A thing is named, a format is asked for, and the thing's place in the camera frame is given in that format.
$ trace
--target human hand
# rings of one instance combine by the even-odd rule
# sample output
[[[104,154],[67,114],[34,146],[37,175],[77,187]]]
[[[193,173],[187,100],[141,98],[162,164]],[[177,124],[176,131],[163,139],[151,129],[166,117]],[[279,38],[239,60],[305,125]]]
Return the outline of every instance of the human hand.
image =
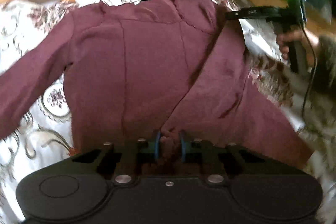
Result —
[[[312,32],[308,30],[305,30],[305,31],[311,42],[311,45],[313,46],[316,56],[318,56],[319,38],[316,35],[314,35]],[[279,45],[280,52],[282,52],[283,54],[282,56],[283,59],[285,60],[288,59],[289,47],[286,44],[288,42],[293,42],[293,41],[301,41],[304,49],[306,50],[307,64],[309,67],[313,67],[314,66],[314,55],[309,45],[309,42],[301,29],[293,30],[293,31],[289,31],[289,32],[277,35],[276,42]]]

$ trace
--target maroon sweater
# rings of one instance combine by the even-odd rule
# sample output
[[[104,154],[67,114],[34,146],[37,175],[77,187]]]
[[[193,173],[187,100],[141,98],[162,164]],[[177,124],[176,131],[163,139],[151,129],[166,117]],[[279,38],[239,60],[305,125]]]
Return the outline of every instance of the maroon sweater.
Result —
[[[311,150],[248,78],[238,21],[211,0],[149,0],[70,12],[0,77],[0,138],[66,69],[75,148],[179,130],[301,167]]]

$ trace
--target metal pin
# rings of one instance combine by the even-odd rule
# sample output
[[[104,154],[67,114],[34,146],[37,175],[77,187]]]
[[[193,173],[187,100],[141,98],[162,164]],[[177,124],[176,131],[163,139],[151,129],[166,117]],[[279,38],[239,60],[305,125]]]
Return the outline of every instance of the metal pin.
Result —
[[[129,183],[132,180],[129,175],[119,175],[115,178],[115,181],[118,183]]]
[[[211,183],[221,183],[224,180],[224,177],[221,175],[210,175],[208,176],[208,181]]]

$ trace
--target sleeve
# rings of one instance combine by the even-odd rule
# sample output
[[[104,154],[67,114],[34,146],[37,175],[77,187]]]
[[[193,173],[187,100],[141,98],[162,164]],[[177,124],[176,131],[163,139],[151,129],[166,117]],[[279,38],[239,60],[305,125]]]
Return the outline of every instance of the sleeve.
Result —
[[[37,98],[63,73],[74,32],[71,13],[0,76],[0,139],[9,136]]]
[[[336,91],[336,39],[322,35],[319,37],[320,54],[314,78],[316,91],[328,93]]]

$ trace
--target black cable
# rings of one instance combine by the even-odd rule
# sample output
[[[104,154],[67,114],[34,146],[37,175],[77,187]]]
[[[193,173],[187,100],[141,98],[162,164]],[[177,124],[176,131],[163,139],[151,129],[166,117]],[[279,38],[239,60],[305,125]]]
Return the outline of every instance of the black cable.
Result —
[[[314,50],[314,47],[310,41],[310,39],[308,38],[308,35],[306,33],[306,30],[305,30],[305,26],[303,24],[300,25],[302,31],[303,31],[303,34],[304,36],[306,37],[307,41],[308,41],[308,44],[313,52],[313,56],[314,56],[314,66],[312,68],[312,72],[310,73],[310,79],[309,79],[309,84],[308,84],[308,87],[307,87],[307,90],[306,90],[306,94],[304,95],[304,100],[303,100],[303,104],[302,104],[302,109],[301,109],[301,116],[305,121],[305,106],[306,106],[306,102],[307,102],[307,99],[308,99],[308,96],[310,94],[310,91],[311,91],[311,88],[313,86],[313,82],[314,82],[314,77],[315,77],[315,72],[316,72],[316,67],[317,67],[317,57],[316,57],[316,52]]]

